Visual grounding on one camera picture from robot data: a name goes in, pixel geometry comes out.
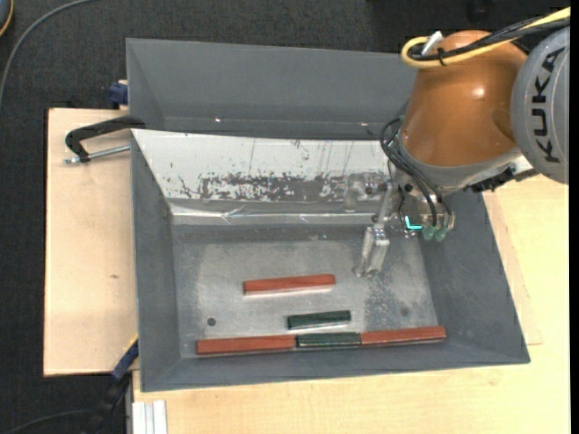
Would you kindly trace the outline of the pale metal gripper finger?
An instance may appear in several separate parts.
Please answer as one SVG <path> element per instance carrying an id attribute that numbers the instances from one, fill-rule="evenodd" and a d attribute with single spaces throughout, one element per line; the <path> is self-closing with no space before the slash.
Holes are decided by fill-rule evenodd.
<path id="1" fill-rule="evenodd" d="M 359 278 L 369 275 L 373 271 L 372 254 L 375 241 L 375 231 L 373 227 L 367 227 L 362 241 L 361 254 L 358 257 L 353 272 Z"/>
<path id="2" fill-rule="evenodd" d="M 366 261 L 366 273 L 374 274 L 382 270 L 390 240 L 384 234 L 375 234 L 371 240 Z"/>

